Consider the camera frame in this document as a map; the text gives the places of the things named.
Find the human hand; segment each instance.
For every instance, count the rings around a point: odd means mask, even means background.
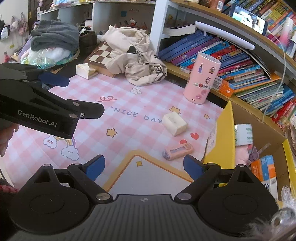
[[[10,127],[0,131],[0,157],[3,157],[8,147],[8,141],[12,138],[13,132],[19,129],[18,124],[12,124]]]

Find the folded gray towel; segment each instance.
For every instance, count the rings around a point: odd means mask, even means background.
[[[31,50],[33,51],[48,47],[75,51],[79,47],[78,29],[71,24],[56,20],[41,20],[38,28],[32,30],[31,36]]]

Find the pink checkered mat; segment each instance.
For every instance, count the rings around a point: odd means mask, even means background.
[[[184,170],[183,158],[167,161],[162,151],[188,142],[194,147],[192,155],[200,160],[207,137],[222,112],[209,101],[203,105],[189,102],[183,88],[165,80],[136,87],[122,75],[110,78],[99,74],[91,80],[74,76],[66,88],[54,87],[50,91],[64,99],[101,103],[105,112],[97,120],[80,119],[71,140],[21,126],[0,160],[16,188],[21,188],[45,163],[66,168],[74,162],[86,163],[98,154],[106,160],[96,180],[103,185],[131,150],[143,150]],[[176,137],[161,123],[171,111],[178,112],[188,123],[187,130]]]

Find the yellow star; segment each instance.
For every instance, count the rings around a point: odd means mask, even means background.
[[[136,161],[136,163],[137,163],[137,167],[143,166],[142,161]]]
[[[169,110],[170,110],[170,111],[174,111],[174,112],[176,112],[176,113],[178,113],[178,114],[181,114],[181,113],[180,113],[180,109],[178,109],[178,108],[176,108],[176,107],[174,107],[174,106],[172,106],[172,108],[170,108]]]
[[[114,137],[117,134],[117,132],[115,131],[115,129],[107,129],[107,133],[106,136],[110,136],[110,137]]]

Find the red heart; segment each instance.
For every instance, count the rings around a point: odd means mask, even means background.
[[[200,136],[197,133],[190,133],[190,136],[194,139],[197,140]]]
[[[187,141],[184,139],[180,141],[180,145],[185,144],[185,143],[187,143]]]

